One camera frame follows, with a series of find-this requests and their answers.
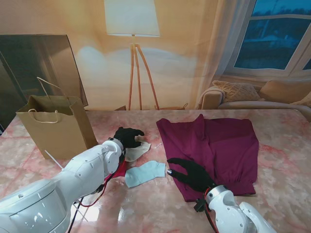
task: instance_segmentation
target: light blue sock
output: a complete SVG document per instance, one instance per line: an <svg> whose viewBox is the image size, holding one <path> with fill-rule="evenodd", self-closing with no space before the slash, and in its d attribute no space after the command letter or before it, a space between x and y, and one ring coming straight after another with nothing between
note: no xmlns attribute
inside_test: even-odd
<svg viewBox="0 0 311 233"><path fill-rule="evenodd" d="M155 177L165 177L165 164L149 161L140 167L128 169L125 173L125 183L130 188L150 181Z"/></svg>

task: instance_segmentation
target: beige sofa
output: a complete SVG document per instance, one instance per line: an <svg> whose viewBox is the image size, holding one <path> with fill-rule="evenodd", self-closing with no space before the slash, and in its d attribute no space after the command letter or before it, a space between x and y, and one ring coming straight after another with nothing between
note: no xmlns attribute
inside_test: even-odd
<svg viewBox="0 0 311 233"><path fill-rule="evenodd" d="M216 87L205 91L199 109L296 109L311 122L311 108L290 104L300 101L311 91L311 80L268 81L264 87L254 86L265 101L226 102L225 92Z"/></svg>

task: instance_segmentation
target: black glove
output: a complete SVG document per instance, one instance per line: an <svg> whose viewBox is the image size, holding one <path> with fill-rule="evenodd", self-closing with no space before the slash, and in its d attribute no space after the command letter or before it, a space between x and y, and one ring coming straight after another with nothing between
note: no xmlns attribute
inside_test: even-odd
<svg viewBox="0 0 311 233"><path fill-rule="evenodd" d="M141 142L135 141L135 136L138 135L144 136L145 134L141 130L119 127L113 137L119 140L124 148L135 148L141 145Z"/></svg>
<svg viewBox="0 0 311 233"><path fill-rule="evenodd" d="M216 187L216 183L212 180L205 169L194 161L180 158L171 158L167 162L169 164L181 165L184 169L186 169L188 175L173 169L169 169L168 174L176 178L178 181L186 183L193 190L198 192L205 192L207 188Z"/></svg>

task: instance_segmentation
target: marble table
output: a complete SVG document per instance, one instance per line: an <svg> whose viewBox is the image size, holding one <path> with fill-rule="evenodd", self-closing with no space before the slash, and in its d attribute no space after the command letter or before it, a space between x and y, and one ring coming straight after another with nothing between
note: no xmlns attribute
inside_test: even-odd
<svg viewBox="0 0 311 233"><path fill-rule="evenodd" d="M311 233L311 128L296 110L92 111L87 115L99 143L119 126L141 129L151 149L129 166L147 161L166 163L156 121L248 118L260 142L256 194L236 197L268 219L278 233ZM60 169L45 160L18 117L0 137L0 198L31 182L50 178ZM85 199L90 203L96 195ZM204 213L186 203L170 176L128 188L124 177L112 179L104 196L80 208L72 233L211 233Z"/></svg>

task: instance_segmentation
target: window frame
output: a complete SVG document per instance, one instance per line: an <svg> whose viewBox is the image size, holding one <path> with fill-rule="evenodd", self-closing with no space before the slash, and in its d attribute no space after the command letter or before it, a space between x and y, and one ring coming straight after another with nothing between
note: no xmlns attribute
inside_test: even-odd
<svg viewBox="0 0 311 233"><path fill-rule="evenodd" d="M252 13L256 4L256 0L251 0L247 8L247 12L241 27L240 34L238 36L237 43L233 49L230 60L227 64L224 74L234 74L234 75L251 75L251 76L274 76L274 77L288 77L293 76L303 76L306 74L311 74L311 70L302 70L306 63L311 58L311 23L308 26L305 34L301 38L296 50L294 51L292 57L290 58L286 68L284 70L274 69L274 68L264 68L264 69L249 69L249 68L239 68L234 67L236 60L239 56L242 43L244 41L245 33L248 24L251 20L259 19L274 19L274 18L305 18L311 19L308 15L272 15L272 16L254 16Z"/></svg>

